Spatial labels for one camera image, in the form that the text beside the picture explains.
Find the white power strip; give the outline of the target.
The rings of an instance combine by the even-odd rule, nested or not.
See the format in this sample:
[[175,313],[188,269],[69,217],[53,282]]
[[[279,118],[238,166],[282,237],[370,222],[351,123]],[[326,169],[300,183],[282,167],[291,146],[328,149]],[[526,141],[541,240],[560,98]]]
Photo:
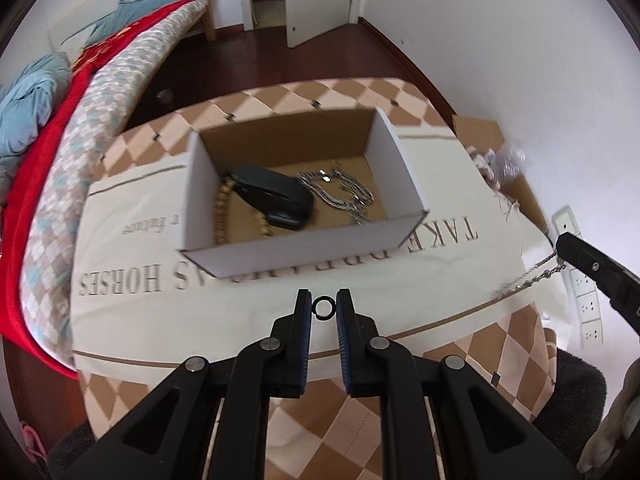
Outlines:
[[[578,223],[570,206],[564,206],[552,216],[558,235],[570,233],[582,238]],[[570,286],[576,301],[582,348],[594,348],[603,344],[603,327],[596,284],[582,271],[570,266]]]

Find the cream printed cloth mat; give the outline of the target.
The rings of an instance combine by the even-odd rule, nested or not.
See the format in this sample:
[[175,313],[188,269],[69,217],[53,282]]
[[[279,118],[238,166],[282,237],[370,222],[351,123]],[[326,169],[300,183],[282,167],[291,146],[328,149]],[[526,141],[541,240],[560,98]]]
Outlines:
[[151,385],[189,356],[230,358],[289,314],[301,289],[349,289],[358,312],[418,353],[536,302],[541,286],[510,286],[552,263],[548,238],[491,191],[454,136],[399,137],[430,207],[404,246],[236,278],[212,278],[177,252],[186,156],[96,182],[70,295],[78,370]]

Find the clear plastic bag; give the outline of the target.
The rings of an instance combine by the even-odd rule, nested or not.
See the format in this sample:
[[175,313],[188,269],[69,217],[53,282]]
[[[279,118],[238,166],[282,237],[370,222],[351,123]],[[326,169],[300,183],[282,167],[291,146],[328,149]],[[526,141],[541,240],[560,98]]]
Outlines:
[[524,172],[527,164],[527,156],[518,144],[505,143],[496,151],[492,168],[500,182],[511,182]]

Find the flat brown cardboard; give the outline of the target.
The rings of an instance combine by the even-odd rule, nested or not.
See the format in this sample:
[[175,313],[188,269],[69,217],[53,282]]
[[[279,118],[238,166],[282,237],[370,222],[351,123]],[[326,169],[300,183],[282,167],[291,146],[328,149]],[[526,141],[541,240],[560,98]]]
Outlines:
[[474,162],[490,169],[489,186],[515,200],[525,217],[548,234],[548,222],[524,176],[528,159],[518,144],[504,140],[492,120],[454,115],[454,133]]

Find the bed with patterned mattress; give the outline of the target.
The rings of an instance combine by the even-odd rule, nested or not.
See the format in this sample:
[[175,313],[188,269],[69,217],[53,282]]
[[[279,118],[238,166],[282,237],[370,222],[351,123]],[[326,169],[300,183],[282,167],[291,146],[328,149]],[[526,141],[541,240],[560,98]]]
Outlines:
[[70,281],[100,159],[210,0],[87,0],[1,92],[1,333],[74,377]]

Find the white cardboard box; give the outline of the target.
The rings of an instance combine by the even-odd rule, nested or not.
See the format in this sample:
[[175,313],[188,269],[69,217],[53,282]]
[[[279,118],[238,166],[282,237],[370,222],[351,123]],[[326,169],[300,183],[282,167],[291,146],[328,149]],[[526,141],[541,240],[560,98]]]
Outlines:
[[191,133],[176,247],[214,278],[399,247],[430,207],[380,108]]

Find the red blanket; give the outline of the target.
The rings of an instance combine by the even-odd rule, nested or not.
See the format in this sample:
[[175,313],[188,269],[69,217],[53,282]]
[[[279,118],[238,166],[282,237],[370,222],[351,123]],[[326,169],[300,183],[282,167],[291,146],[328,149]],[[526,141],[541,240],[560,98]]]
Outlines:
[[76,378],[70,272],[89,179],[153,75],[208,0],[180,0],[81,53],[62,103],[27,150],[3,209],[1,333]]

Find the black smart band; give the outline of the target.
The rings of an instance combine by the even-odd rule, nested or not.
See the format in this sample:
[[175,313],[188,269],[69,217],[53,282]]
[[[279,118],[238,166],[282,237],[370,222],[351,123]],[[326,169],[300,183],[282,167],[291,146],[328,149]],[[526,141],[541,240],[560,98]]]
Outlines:
[[306,226],[314,196],[301,180],[252,165],[241,166],[231,177],[233,191],[261,212],[270,226],[290,231]]

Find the light blue duvet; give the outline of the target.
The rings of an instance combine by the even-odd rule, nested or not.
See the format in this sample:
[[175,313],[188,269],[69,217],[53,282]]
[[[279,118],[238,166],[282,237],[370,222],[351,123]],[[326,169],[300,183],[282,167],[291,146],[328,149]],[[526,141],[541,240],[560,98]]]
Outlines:
[[28,64],[1,92],[1,205],[26,151],[65,98],[71,80],[68,56],[54,52]]

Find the blue folded sheet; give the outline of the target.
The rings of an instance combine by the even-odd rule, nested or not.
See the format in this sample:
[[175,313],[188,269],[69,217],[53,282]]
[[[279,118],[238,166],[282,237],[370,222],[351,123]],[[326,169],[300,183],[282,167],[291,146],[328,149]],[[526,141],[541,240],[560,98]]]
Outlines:
[[94,22],[93,31],[88,37],[85,46],[90,47],[93,44],[98,44],[127,25],[144,18],[145,15],[177,1],[180,0],[120,0],[113,12]]

